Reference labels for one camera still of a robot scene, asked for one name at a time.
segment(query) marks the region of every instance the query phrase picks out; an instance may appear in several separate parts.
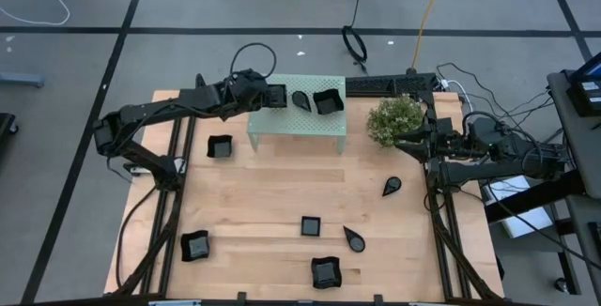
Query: wooden table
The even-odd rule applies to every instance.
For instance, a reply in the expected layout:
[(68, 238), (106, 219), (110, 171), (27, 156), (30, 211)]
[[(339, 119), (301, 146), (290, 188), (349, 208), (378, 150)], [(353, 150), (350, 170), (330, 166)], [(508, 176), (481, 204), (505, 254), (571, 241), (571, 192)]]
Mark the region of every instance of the wooden table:
[[(176, 95), (157, 91), (154, 100)], [(435, 99), (438, 116), (451, 117), (460, 130), (457, 94), (436, 93)], [(208, 230), (211, 254), (209, 259), (181, 262), (177, 240), (167, 297), (235, 299), (244, 291), (248, 299), (370, 301), (381, 294), (386, 301), (443, 301), (432, 222), (423, 206), (423, 167), (408, 154), (382, 149), (369, 139), (365, 120), (377, 105), (378, 99), (347, 99), (343, 155), (336, 152), (335, 138), (291, 136), (264, 136), (255, 153), (246, 136), (247, 115), (225, 123), (199, 120), (177, 234)], [(171, 127), (147, 127), (142, 144), (166, 154)], [(211, 134), (234, 136), (233, 158), (206, 156)], [(382, 197), (390, 176), (400, 177), (403, 187)], [(133, 180), (124, 216), (152, 185), (150, 176)], [(475, 183), (464, 190), (480, 194)], [(146, 253), (157, 198), (156, 193), (128, 224), (122, 279)], [(454, 200), (465, 255), (502, 295), (482, 203), (461, 193)], [(321, 237), (301, 236), (301, 216), (321, 218)], [(364, 252), (348, 247), (343, 225), (363, 236)], [(340, 258), (343, 285), (314, 289), (311, 259), (329, 255)], [(454, 293), (460, 296), (455, 261), (447, 256)], [(151, 291), (157, 290), (162, 253), (155, 266)], [(115, 289), (114, 258), (105, 290)]]

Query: green platform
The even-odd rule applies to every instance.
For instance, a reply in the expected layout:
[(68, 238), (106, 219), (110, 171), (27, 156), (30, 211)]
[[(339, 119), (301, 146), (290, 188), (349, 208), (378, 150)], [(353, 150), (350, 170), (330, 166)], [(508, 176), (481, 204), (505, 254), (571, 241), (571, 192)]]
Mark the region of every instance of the green platform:
[[(271, 75), (267, 82), (286, 85), (288, 107), (284, 109), (264, 108), (250, 113), (247, 132), (254, 151), (258, 149), (259, 137), (262, 134), (336, 137), (338, 152), (342, 153), (345, 150), (347, 111), (318, 115), (316, 104), (313, 102), (313, 93), (335, 88), (338, 89), (346, 108), (345, 77), (279, 74)], [(295, 91), (307, 94), (311, 102), (311, 113), (292, 103), (292, 93)]]

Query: table leg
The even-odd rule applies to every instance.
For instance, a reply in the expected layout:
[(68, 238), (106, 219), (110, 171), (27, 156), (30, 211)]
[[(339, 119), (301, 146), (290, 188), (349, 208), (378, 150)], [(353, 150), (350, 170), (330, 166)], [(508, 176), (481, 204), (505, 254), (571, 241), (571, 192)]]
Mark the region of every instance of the table leg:
[(347, 143), (347, 137), (346, 136), (342, 136), (342, 137), (338, 137), (338, 153), (342, 155), (342, 153), (345, 151), (345, 144)]
[(255, 133), (248, 132), (248, 139), (251, 140), (251, 145), (253, 146), (254, 152), (259, 148), (259, 135)]

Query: black teardrop object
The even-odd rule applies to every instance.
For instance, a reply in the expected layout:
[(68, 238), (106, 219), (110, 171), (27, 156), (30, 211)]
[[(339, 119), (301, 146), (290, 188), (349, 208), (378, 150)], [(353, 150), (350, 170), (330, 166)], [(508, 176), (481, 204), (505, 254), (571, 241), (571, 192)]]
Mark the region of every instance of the black teardrop object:
[(384, 193), (382, 193), (382, 197), (399, 191), (399, 189), (401, 189), (401, 185), (403, 185), (403, 183), (399, 177), (392, 176), (388, 178), (386, 181), (386, 186), (384, 187)]
[(363, 252), (365, 250), (365, 240), (363, 237), (359, 236), (359, 234), (346, 226), (343, 226), (345, 229), (345, 235), (347, 236), (348, 246), (354, 252)]
[(302, 91), (295, 91), (292, 94), (292, 102), (302, 110), (311, 113), (311, 103), (309, 102), (309, 97)]

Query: gray floor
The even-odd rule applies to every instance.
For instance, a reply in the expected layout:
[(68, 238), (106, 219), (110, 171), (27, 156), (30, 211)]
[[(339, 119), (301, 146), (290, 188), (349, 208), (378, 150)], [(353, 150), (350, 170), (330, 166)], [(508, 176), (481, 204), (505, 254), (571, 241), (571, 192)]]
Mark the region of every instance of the gray floor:
[[(130, 2), (64, 1), (72, 13), (69, 26), (120, 26)], [(361, 0), (356, 26), (415, 29), (427, 1)], [(336, 28), (351, 21), (354, 2), (141, 0), (133, 26)], [(567, 2), (581, 29), (601, 28), (601, 10), (594, 0)], [(54, 0), (0, 0), (0, 6), (31, 20), (62, 17)], [(3, 25), (19, 24), (0, 15)], [(569, 30), (556, 0), (437, 0), (427, 28)], [(404, 72), (416, 42), (415, 37), (363, 39), (372, 75)], [(21, 125), (0, 160), (0, 304), (17, 303), (23, 294), (115, 40), (114, 35), (0, 34), (0, 70), (38, 72), (48, 79), (41, 89), (0, 88), (0, 112), (14, 113)], [(129, 35), (102, 111), (148, 101), (156, 89), (192, 87), (197, 72), (210, 82), (219, 81), (236, 49), (252, 41), (276, 51), (279, 73), (362, 75), (339, 36)], [(601, 51), (601, 38), (587, 43), (593, 54)], [(548, 73), (577, 68), (583, 59), (573, 38), (424, 38), (417, 69), (432, 71), (445, 62), (477, 74), (503, 106), (513, 108), (540, 93)], [(238, 69), (269, 66), (270, 56), (259, 50), (243, 54), (237, 64)], [(452, 69), (442, 72), (468, 92), (485, 95), (470, 77)], [(481, 100), (474, 102), (479, 110), (489, 110)], [(540, 139), (559, 126), (553, 107), (523, 125)], [(101, 294), (128, 186), (108, 173), (104, 159), (89, 148), (38, 301)], [(497, 250), (506, 269), (507, 297), (553, 305), (595, 304), (581, 263), (583, 296), (566, 296), (550, 284), (561, 274), (555, 254)]]

